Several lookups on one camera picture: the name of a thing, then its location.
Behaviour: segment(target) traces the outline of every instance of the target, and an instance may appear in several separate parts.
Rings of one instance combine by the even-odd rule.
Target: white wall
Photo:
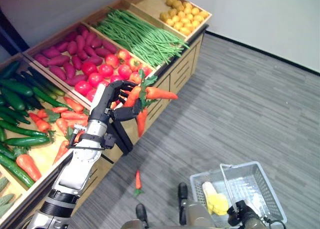
[[[209,31],[320,72],[320,0],[189,0]]]

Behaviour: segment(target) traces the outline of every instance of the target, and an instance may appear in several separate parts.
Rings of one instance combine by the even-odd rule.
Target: red tomato
[[[74,86],[75,90],[83,96],[86,96],[88,92],[92,89],[89,82],[81,80]]]
[[[110,78],[110,83],[113,83],[113,82],[115,82],[115,81],[120,81],[120,80],[123,80],[122,76],[120,76],[120,75],[113,75],[113,76],[111,76],[111,78]]]
[[[102,84],[102,85],[104,85],[105,87],[107,87],[110,83],[108,82],[108,81],[106,81],[106,80],[103,80],[103,81],[101,81],[100,83],[99,83],[99,85],[100,84]]]
[[[104,80],[104,77],[98,72],[91,73],[88,78],[89,83],[94,88],[96,88],[99,85],[99,83],[102,82],[103,80]]]
[[[119,66],[119,59],[116,55],[109,54],[105,57],[105,64],[110,65],[113,69],[116,69]]]
[[[139,75],[139,72],[137,72],[137,71],[132,72],[131,75],[130,75],[129,81],[131,81],[133,83],[140,84],[141,83],[141,77]]]
[[[97,66],[91,61],[84,62],[81,66],[81,70],[87,76],[90,76],[91,73],[98,72]]]
[[[128,65],[122,64],[118,68],[118,73],[123,77],[124,80],[128,80],[132,71],[130,70],[130,67]]]
[[[147,65],[142,65],[139,70],[142,69],[143,72],[144,72],[144,75],[145,76],[148,76],[151,72],[152,72],[152,69],[150,67],[148,67]]]
[[[105,78],[109,78],[114,74],[114,69],[112,66],[107,65],[107,64],[102,64],[99,67],[99,73],[105,77]]]
[[[125,49],[119,50],[117,53],[117,57],[120,59],[121,64],[125,63],[131,58],[130,53]]]
[[[88,98],[88,100],[89,100],[90,102],[93,101],[93,99],[94,99],[94,97],[95,97],[95,94],[96,94],[96,91],[97,91],[97,89],[92,88],[92,89],[87,93],[86,98]]]
[[[131,71],[137,72],[141,63],[137,59],[131,57],[126,64],[130,67]]]

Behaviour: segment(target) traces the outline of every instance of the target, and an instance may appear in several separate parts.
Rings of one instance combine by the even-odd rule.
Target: orange carrot
[[[178,96],[175,93],[153,86],[147,87],[145,91],[147,99],[178,99]]]
[[[47,118],[48,114],[46,113],[45,109],[38,110],[36,115],[40,118]]]
[[[125,108],[133,107],[134,104],[136,103],[136,100],[139,98],[140,91],[141,91],[141,87],[135,86],[132,89],[132,91],[129,93],[129,96],[126,99],[126,102],[123,104],[123,107]]]
[[[55,164],[68,151],[68,148],[67,148],[68,144],[69,144],[69,141],[67,140],[64,140],[61,143],[58,153],[56,154],[55,159],[53,161],[53,164]]]
[[[54,113],[63,113],[65,111],[68,111],[67,107],[59,106],[59,107],[54,107],[51,109]]]
[[[36,114],[30,112],[29,113],[30,118],[32,119],[32,121],[35,122],[36,126],[38,127],[40,132],[47,132],[48,130],[50,130],[51,126],[48,122],[46,122],[45,120],[41,119],[40,117],[38,117]]]
[[[88,125],[88,120],[87,119],[75,119],[75,120],[66,120],[67,126],[74,128],[75,124],[79,124],[81,126],[87,126]]]
[[[85,109],[84,106],[80,105],[67,96],[63,97],[63,99],[76,113],[82,113],[82,111]]]
[[[147,116],[148,116],[147,108],[144,108],[143,111],[136,116],[136,124],[138,128],[139,137],[141,137],[145,131]]]
[[[82,119],[87,119],[88,116],[84,113],[76,113],[74,111],[64,111],[61,113],[61,117],[67,120],[82,120]]]
[[[67,129],[68,129],[68,123],[65,119],[63,118],[58,118],[55,121],[55,124],[58,126],[58,128],[63,132],[64,135],[67,134]]]

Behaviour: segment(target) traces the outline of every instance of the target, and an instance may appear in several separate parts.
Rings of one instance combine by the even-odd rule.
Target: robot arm
[[[128,96],[121,90],[131,91],[136,84],[118,80],[108,87],[99,85],[92,101],[87,127],[75,127],[69,142],[73,156],[60,172],[40,210],[34,214],[28,229],[67,229],[70,216],[88,182],[91,168],[101,156],[102,150],[112,148],[115,140],[106,134],[110,118],[127,121],[135,118],[141,109],[138,100],[134,107],[110,109],[111,103]],[[79,130],[84,130],[79,143],[74,138]]]

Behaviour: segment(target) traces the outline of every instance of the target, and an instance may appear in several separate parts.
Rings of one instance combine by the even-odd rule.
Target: green cucumber
[[[5,86],[6,88],[9,88],[11,91],[16,92],[20,95],[24,95],[26,97],[31,97],[34,94],[30,87],[16,80],[0,79],[0,84]]]
[[[0,79],[9,79],[20,66],[20,61],[13,61],[7,65],[0,74]]]
[[[40,72],[38,72],[36,69],[29,67],[29,71],[32,73],[33,77],[41,83],[43,86],[47,87],[49,90],[51,90],[53,93],[55,93],[57,96],[63,97],[65,95],[65,92],[61,90],[59,87],[57,87],[55,84],[53,84],[51,81],[49,81],[44,75],[42,75]]]
[[[8,88],[2,87],[1,94],[4,96],[4,99],[15,109],[23,111],[26,109],[26,106],[23,100],[13,91]]]

